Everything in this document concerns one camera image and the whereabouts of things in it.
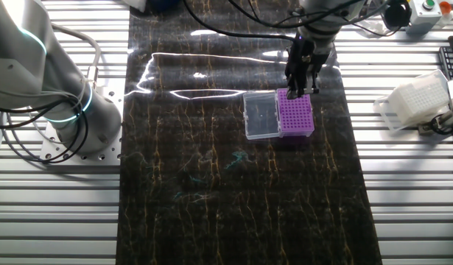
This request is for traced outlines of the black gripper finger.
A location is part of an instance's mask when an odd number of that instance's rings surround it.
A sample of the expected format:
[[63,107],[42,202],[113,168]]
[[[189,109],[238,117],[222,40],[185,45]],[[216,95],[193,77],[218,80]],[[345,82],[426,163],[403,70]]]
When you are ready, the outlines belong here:
[[287,72],[287,98],[298,99],[305,93],[306,75],[303,72]]
[[317,72],[308,71],[306,73],[306,94],[319,93],[319,87],[317,86]]

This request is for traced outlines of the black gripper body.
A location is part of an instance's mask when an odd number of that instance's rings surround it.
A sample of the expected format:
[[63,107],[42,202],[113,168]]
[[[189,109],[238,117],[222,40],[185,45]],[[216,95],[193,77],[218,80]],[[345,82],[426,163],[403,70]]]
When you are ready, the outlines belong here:
[[287,73],[295,73],[299,66],[304,66],[307,71],[318,73],[324,64],[324,56],[315,54],[315,48],[315,42],[301,35],[296,35],[292,45],[287,50]]

